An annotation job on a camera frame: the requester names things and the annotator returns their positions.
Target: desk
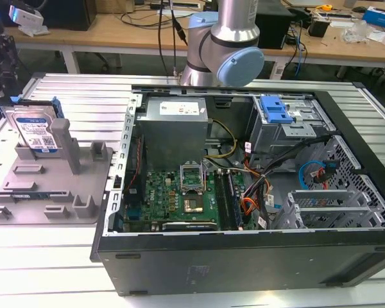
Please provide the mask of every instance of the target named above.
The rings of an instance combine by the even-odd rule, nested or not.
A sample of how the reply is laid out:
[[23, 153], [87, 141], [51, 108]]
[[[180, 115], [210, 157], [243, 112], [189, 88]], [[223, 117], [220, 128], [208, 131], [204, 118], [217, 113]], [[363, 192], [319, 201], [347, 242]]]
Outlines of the desk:
[[[343, 0], [327, 1], [334, 8], [342, 9]], [[358, 1], [356, 6], [376, 6], [385, 8], [385, 3]], [[141, 11], [132, 14], [135, 18], [151, 15], [151, 12]], [[157, 16], [150, 16], [138, 23], [146, 24], [158, 21]], [[180, 19], [183, 28], [188, 25], [188, 18]], [[347, 44], [341, 41], [340, 28], [328, 27], [323, 38], [308, 37], [303, 31], [302, 42], [307, 46], [308, 58], [305, 63], [329, 64], [362, 67], [385, 67], [385, 46], [379, 42], [369, 44]], [[112, 14], [99, 14], [93, 25], [86, 32], [69, 30], [51, 30], [51, 34], [28, 37], [17, 28], [7, 28], [7, 33], [15, 37], [18, 48], [42, 49], [61, 51], [69, 73], [80, 73], [74, 52], [100, 52], [115, 54], [158, 55], [156, 30], [144, 30], [125, 25]], [[173, 34], [171, 29], [162, 31], [163, 54], [173, 54]], [[187, 56], [187, 46], [179, 39], [176, 40], [178, 56]], [[263, 50], [267, 61], [275, 63], [271, 79], [280, 79], [285, 63], [294, 53], [294, 47], [285, 45], [282, 50]]]
[[[175, 78], [119, 75], [47, 74], [32, 80], [24, 98], [56, 95], [71, 120], [70, 132], [81, 145], [106, 140], [117, 150], [132, 84], [176, 85]], [[260, 89], [327, 90], [373, 151], [385, 153], [385, 110], [363, 89], [351, 83], [255, 80]], [[0, 121], [0, 183], [14, 159], [18, 134]], [[106, 190], [113, 180], [107, 181]], [[25, 308], [226, 308], [226, 307], [365, 307], [385, 308], [385, 269], [357, 287], [292, 289], [240, 293], [208, 293], [121, 298], [101, 263], [89, 255], [94, 225], [0, 227], [0, 307]]]

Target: blue box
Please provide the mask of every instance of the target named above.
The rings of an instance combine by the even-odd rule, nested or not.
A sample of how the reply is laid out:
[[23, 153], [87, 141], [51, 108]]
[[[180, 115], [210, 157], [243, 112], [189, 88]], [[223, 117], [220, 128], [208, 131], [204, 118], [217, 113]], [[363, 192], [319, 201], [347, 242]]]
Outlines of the blue box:
[[374, 10], [373, 7], [369, 7], [362, 17], [368, 24], [375, 24], [385, 28], [385, 12]]
[[291, 124], [294, 119], [287, 113], [286, 106], [278, 96], [261, 96], [261, 108], [269, 123]]

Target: metal table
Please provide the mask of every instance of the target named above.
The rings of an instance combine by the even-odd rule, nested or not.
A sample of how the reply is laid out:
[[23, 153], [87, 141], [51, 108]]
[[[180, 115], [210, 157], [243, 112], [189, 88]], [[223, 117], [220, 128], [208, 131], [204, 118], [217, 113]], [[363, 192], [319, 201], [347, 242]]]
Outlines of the metal table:
[[[117, 149], [128, 95], [136, 84], [173, 78], [47, 74], [32, 79], [24, 98], [62, 102], [81, 145], [105, 140]], [[385, 164], [385, 109], [351, 83], [258, 80], [251, 87], [327, 90]], [[17, 133], [0, 121], [0, 183], [16, 156]], [[107, 181], [106, 190], [112, 187]], [[89, 260], [94, 225], [0, 227], [0, 307], [385, 307], [385, 269], [352, 288], [121, 298], [102, 264]]]

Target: motherboard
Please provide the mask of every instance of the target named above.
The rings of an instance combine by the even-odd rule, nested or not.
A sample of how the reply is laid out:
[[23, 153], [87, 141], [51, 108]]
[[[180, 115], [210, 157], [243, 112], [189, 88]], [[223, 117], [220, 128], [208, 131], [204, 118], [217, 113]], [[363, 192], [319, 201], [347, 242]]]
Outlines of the motherboard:
[[243, 227], [239, 204], [245, 189], [243, 175], [235, 171], [149, 171], [141, 206], [127, 206], [124, 220], [145, 222], [153, 232], [237, 230]]

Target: open computer chassis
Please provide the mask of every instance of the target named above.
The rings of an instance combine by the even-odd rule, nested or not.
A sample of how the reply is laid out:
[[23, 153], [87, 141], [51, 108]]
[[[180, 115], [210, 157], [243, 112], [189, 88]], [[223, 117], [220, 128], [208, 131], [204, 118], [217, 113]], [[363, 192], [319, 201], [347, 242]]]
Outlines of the open computer chassis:
[[[347, 287], [385, 268], [385, 167], [328, 92], [162, 86], [136, 86], [133, 92], [143, 95], [143, 104], [137, 106], [134, 100], [128, 105], [116, 186], [105, 198], [105, 216], [99, 218], [92, 249], [92, 259], [103, 262], [120, 296]], [[265, 95], [294, 100], [295, 105], [289, 105], [295, 109], [289, 110], [295, 111], [292, 116], [303, 118], [298, 122], [301, 125], [294, 130], [267, 125], [259, 104]], [[279, 180], [278, 172], [274, 190], [282, 208], [269, 230], [169, 232], [163, 226], [151, 229], [151, 225], [139, 232], [125, 229], [117, 222], [122, 220], [118, 216], [123, 215], [128, 196], [123, 189], [131, 180], [126, 170], [134, 166], [131, 157], [137, 151], [132, 134], [150, 97], [205, 98], [208, 118], [222, 119], [232, 130], [241, 132], [238, 135], [248, 136], [259, 153], [274, 148], [278, 151], [272, 144], [293, 146], [307, 138], [308, 132], [332, 132], [329, 142], [308, 147], [292, 165], [282, 165], [281, 175], [295, 175], [307, 159], [336, 159], [340, 167], [330, 179], [328, 191], [322, 191], [308, 176], [305, 182], [311, 190], [301, 191], [285, 179], [289, 176]], [[308, 108], [313, 112], [302, 112]], [[206, 143], [223, 137], [220, 132], [209, 132]], [[262, 165], [263, 159], [262, 155], [252, 155], [250, 163]], [[147, 178], [140, 180], [148, 184]], [[354, 200], [350, 199], [351, 191]], [[343, 210], [350, 202], [358, 202], [370, 206], [367, 214], [372, 216], [358, 223], [344, 219], [331, 224], [320, 219], [324, 215], [308, 212], [317, 210], [322, 202], [337, 207], [344, 201]]]

